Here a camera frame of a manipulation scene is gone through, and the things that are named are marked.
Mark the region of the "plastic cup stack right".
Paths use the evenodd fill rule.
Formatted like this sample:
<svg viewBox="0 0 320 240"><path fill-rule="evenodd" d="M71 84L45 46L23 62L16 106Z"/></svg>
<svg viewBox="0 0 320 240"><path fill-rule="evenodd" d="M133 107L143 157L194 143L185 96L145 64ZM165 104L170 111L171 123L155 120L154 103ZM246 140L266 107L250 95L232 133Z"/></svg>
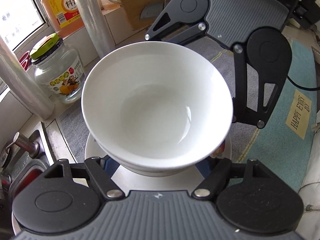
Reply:
<svg viewBox="0 0 320 240"><path fill-rule="evenodd" d="M75 2L97 54L102 59L115 50L115 42L98 0L75 0Z"/></svg>

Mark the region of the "white fruit plate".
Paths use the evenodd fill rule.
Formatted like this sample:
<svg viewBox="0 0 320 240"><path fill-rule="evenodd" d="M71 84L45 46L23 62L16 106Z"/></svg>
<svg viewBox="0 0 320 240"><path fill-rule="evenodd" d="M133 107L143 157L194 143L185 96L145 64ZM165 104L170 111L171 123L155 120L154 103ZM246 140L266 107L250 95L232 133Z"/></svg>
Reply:
<svg viewBox="0 0 320 240"><path fill-rule="evenodd" d="M106 153L100 148L98 143L89 133L85 148L85 159L90 157L104 157ZM218 158L232 157L231 137L228 135L225 139L224 151L213 155ZM167 177L147 177L136 174L121 165L116 169L115 173L110 176L111 179L128 195L130 190L142 191L176 191L187 190L191 194L196 187L204 180L204 176L196 168L192 166L180 173Z"/></svg>

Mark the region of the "teal happy every day mat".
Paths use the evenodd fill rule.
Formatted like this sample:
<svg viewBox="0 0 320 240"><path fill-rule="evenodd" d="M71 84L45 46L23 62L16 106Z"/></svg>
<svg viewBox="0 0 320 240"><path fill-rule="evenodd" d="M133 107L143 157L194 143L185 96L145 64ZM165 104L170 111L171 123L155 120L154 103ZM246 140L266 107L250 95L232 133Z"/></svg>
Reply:
<svg viewBox="0 0 320 240"><path fill-rule="evenodd" d="M292 49L289 77L303 87L316 87L316 68L313 53L291 37L286 37ZM258 75L248 66L248 106L257 107ZM311 101L310 115L305 137L302 139L286 124L296 90ZM299 191L308 166L313 131L316 122L317 93L300 90L286 80L280 98L263 129L235 123L230 129L232 161L245 163L255 158L274 172L296 192Z"/></svg>

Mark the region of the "glass jar green lid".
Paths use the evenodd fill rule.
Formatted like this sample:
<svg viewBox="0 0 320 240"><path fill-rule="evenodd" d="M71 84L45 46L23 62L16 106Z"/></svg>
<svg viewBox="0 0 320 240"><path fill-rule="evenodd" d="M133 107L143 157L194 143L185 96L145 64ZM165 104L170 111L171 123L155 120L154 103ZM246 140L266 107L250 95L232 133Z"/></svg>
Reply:
<svg viewBox="0 0 320 240"><path fill-rule="evenodd" d="M30 58L39 86L62 103L80 99L86 74L77 48L52 33L33 46Z"/></svg>

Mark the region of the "steel kitchen sink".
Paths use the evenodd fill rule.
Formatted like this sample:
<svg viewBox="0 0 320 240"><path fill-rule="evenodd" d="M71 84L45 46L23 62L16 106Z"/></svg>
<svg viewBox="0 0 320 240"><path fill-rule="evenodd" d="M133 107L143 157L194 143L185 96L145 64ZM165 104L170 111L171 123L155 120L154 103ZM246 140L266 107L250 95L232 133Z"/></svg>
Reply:
<svg viewBox="0 0 320 240"><path fill-rule="evenodd" d="M40 145L34 159L17 145L5 153L10 141L1 150L1 226L5 228L11 223L12 200L56 161L43 122L39 122L27 138Z"/></svg>

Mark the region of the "orange oil jug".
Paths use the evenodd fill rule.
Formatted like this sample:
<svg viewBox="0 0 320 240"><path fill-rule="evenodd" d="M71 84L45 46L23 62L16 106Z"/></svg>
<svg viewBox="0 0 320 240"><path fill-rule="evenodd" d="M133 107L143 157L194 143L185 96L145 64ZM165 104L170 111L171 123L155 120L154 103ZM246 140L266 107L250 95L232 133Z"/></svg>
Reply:
<svg viewBox="0 0 320 240"><path fill-rule="evenodd" d="M41 0L41 4L53 29L61 38L84 27L75 0Z"/></svg>

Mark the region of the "plastic cup stack left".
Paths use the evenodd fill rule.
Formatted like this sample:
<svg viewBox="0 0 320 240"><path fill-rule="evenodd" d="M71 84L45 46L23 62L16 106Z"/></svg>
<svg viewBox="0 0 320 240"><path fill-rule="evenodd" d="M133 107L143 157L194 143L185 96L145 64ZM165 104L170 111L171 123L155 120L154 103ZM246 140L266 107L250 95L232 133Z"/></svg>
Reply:
<svg viewBox="0 0 320 240"><path fill-rule="evenodd" d="M1 40L1 79L21 102L42 120L48 119L54 103L22 68L16 55Z"/></svg>

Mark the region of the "plastic cup stack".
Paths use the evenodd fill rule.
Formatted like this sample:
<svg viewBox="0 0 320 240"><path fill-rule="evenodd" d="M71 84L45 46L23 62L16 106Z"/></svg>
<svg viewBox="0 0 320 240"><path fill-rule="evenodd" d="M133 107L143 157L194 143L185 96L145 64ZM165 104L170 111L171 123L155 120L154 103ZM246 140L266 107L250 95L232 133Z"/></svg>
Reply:
<svg viewBox="0 0 320 240"><path fill-rule="evenodd" d="M21 102L42 120L48 119L54 103L22 68L16 55L1 40L1 79Z"/></svg>
<svg viewBox="0 0 320 240"><path fill-rule="evenodd" d="M115 42L98 0L75 0L75 2L97 54L102 59L115 50Z"/></svg>

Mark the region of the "white bowl pink pattern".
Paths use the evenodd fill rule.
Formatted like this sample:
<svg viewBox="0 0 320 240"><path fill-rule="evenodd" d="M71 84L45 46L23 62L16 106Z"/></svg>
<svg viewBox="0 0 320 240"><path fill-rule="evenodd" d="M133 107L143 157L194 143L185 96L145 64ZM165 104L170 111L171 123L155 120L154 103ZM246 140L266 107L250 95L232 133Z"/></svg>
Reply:
<svg viewBox="0 0 320 240"><path fill-rule="evenodd" d="M201 146L198 150L194 144L190 143L180 142L161 146L132 144L125 147L116 145L109 149L100 142L97 143L109 157L148 168L183 168L197 165L208 157L213 158L205 146Z"/></svg>

